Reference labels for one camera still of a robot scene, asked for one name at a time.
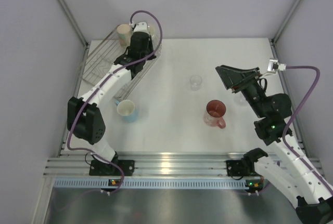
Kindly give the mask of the white mug orange inside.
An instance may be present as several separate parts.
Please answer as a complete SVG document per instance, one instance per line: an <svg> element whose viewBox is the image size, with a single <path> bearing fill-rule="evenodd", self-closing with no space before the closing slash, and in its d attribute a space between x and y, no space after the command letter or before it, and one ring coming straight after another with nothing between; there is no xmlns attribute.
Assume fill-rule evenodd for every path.
<svg viewBox="0 0 333 224"><path fill-rule="evenodd" d="M147 30L148 30L148 33L151 36L153 47L156 48L156 46L159 42L159 39L160 39L159 30L157 30L155 28L155 26L153 24L150 24L150 23L147 24Z"/></svg>

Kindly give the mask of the beige ceramic mug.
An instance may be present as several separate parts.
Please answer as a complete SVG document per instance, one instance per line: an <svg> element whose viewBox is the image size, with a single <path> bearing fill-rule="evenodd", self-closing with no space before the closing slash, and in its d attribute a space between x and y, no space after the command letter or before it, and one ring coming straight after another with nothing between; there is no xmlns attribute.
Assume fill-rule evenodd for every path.
<svg viewBox="0 0 333 224"><path fill-rule="evenodd" d="M119 43L123 48L127 48L130 45L132 34L133 30L129 24L121 24L117 26Z"/></svg>

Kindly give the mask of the pink cartoon mug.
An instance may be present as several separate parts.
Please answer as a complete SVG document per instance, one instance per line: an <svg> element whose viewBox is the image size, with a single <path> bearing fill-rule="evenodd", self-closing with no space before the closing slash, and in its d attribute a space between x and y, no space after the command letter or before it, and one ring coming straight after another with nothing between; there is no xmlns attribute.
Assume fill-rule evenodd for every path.
<svg viewBox="0 0 333 224"><path fill-rule="evenodd" d="M224 115L226 113L226 106L219 100L211 100L206 105L206 111L204 113L204 122L211 127L218 127L224 129L226 122Z"/></svg>

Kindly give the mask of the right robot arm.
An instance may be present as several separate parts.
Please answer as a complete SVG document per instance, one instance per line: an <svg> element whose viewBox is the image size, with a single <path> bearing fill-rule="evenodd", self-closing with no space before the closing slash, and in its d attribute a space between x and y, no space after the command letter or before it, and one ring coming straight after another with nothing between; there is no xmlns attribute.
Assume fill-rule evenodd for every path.
<svg viewBox="0 0 333 224"><path fill-rule="evenodd" d="M294 207L302 223L332 221L332 185L300 148L290 125L298 111L291 110L287 94L266 95L267 74L259 68L243 70L221 65L215 68L226 89L242 93L259 118L254 129L259 139L286 166L283 170L262 149L245 153L241 159L246 175L266 178Z"/></svg>

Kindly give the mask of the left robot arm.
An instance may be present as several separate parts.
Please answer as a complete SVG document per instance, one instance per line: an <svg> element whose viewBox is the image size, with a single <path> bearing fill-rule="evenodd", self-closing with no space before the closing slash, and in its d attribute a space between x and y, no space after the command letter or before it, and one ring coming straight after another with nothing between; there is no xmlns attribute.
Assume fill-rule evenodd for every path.
<svg viewBox="0 0 333 224"><path fill-rule="evenodd" d="M102 108L143 70L147 60L155 58L148 32L134 32L129 47L117 57L106 75L81 97L72 97L67 106L67 148L87 151L101 161L100 168L107 175L118 171L114 160L116 151L104 139L106 125Z"/></svg>

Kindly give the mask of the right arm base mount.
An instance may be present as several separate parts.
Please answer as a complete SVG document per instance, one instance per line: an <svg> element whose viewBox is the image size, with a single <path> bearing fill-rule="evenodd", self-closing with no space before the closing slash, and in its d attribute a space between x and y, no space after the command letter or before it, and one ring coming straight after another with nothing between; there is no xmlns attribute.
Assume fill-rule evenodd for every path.
<svg viewBox="0 0 333 224"><path fill-rule="evenodd" d="M227 160L227 175L236 180L241 180L247 176L258 176L254 164L262 157L268 157L268 154L260 148L255 148L245 153L239 160Z"/></svg>

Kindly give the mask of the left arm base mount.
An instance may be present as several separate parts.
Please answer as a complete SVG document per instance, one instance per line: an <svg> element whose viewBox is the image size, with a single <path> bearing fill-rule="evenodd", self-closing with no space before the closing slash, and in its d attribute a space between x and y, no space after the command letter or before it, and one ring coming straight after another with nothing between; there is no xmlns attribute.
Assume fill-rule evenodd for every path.
<svg viewBox="0 0 333 224"><path fill-rule="evenodd" d="M116 164L124 173L124 176L132 176L135 170L135 161L134 160L123 160L119 159L117 156L112 160L114 164ZM87 164L89 164L89 175L90 176L121 176L121 171L109 164L104 163L95 158L92 155L92 160Z"/></svg>

